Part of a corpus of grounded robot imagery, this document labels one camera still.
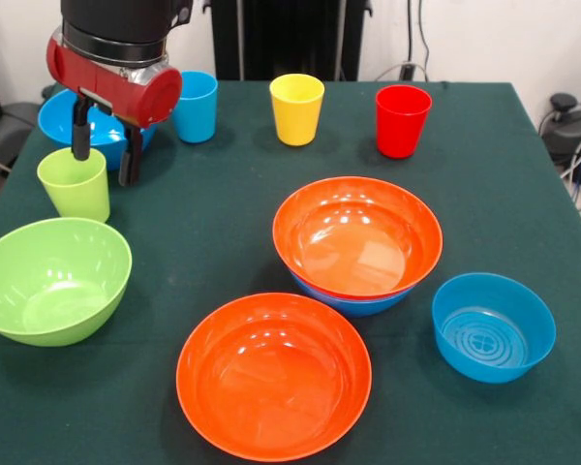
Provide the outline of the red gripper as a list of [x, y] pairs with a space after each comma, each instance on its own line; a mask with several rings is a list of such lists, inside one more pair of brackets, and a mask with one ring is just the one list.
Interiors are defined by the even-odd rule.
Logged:
[[60, 29], [50, 36], [46, 63], [56, 81], [83, 95], [76, 98], [73, 108], [72, 153], [75, 159], [86, 161], [90, 155], [88, 111], [92, 107], [91, 98], [123, 120], [127, 145], [121, 158], [118, 182], [121, 186], [136, 184], [142, 155], [141, 128], [170, 117], [182, 92], [180, 72], [172, 68], [166, 58], [139, 69], [93, 61], [69, 48]]

